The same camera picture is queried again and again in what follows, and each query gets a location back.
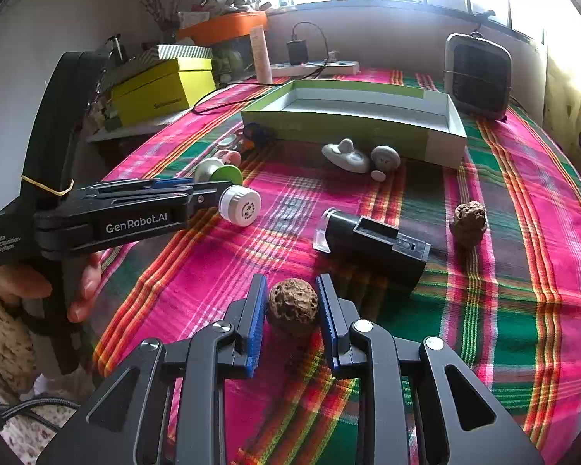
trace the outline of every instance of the small white figurine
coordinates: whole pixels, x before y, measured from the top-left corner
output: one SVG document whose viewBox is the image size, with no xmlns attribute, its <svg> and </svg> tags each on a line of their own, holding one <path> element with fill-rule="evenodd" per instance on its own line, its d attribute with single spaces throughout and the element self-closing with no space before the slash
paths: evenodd
<svg viewBox="0 0 581 465">
<path fill-rule="evenodd" d="M 370 174 L 373 180 L 385 181 L 385 174 L 395 171 L 400 166 L 400 156 L 392 147 L 379 145 L 370 153 L 376 169 Z"/>
<path fill-rule="evenodd" d="M 348 138 L 344 138 L 338 145 L 334 143 L 325 145 L 322 152 L 330 162 L 345 171 L 363 174 L 370 168 L 368 157 L 359 150 L 355 150 L 353 141 Z"/>
</svg>

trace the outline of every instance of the green lid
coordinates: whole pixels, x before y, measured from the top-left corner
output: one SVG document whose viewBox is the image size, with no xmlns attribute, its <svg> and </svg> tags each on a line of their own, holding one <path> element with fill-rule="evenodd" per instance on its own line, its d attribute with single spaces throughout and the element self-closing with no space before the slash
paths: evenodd
<svg viewBox="0 0 581 465">
<path fill-rule="evenodd" d="M 209 178 L 209 181 L 218 180 L 230 180 L 235 185 L 243 185 L 243 175 L 241 174 L 241 170 L 232 164 L 224 164 L 223 166 L 220 166 L 213 172 L 211 178 Z"/>
</svg>

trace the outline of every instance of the white tube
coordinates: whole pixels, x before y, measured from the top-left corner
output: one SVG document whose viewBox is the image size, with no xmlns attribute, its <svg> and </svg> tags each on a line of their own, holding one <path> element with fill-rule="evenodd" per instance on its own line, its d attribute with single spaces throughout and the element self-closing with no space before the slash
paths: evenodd
<svg viewBox="0 0 581 465">
<path fill-rule="evenodd" d="M 252 28 L 249 31 L 249 41 L 252 46 L 252 54 L 254 55 L 256 80 L 258 83 L 273 83 L 269 52 L 267 52 L 267 41 L 265 40 L 265 29 L 262 26 Z"/>
</svg>

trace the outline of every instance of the windowsill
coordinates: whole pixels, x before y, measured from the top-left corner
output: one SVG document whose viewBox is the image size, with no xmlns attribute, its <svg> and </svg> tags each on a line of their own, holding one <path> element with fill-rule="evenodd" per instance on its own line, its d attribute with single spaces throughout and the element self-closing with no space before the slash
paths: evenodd
<svg viewBox="0 0 581 465">
<path fill-rule="evenodd" d="M 460 10 L 438 7 L 437 5 L 429 5 L 426 3 L 394 0 L 333 0 L 329 2 L 301 3 L 300 5 L 290 5 L 288 7 L 279 7 L 268 10 L 267 15 L 274 16 L 286 12 L 296 12 L 297 10 L 339 9 L 342 7 L 386 7 L 390 9 L 419 10 L 420 12 L 431 12 L 456 17 L 457 19 L 463 19 L 469 22 L 478 22 L 476 16 Z M 517 40 L 537 46 L 537 42 L 533 38 L 530 38 L 519 31 L 510 29 L 507 26 L 503 26 L 503 24 L 499 24 L 498 22 L 488 21 L 488 23 L 482 24 L 482 27 L 495 29 L 496 31 L 511 36 Z"/>
</svg>

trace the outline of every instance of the white cylindrical container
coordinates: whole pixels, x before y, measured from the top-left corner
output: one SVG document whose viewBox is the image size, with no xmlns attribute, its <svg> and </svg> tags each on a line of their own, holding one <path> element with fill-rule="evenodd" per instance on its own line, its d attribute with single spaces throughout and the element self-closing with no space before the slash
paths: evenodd
<svg viewBox="0 0 581 465">
<path fill-rule="evenodd" d="M 260 213 L 260 194 L 242 185 L 228 187 L 219 200 L 220 215 L 235 225 L 246 227 Z"/>
</svg>

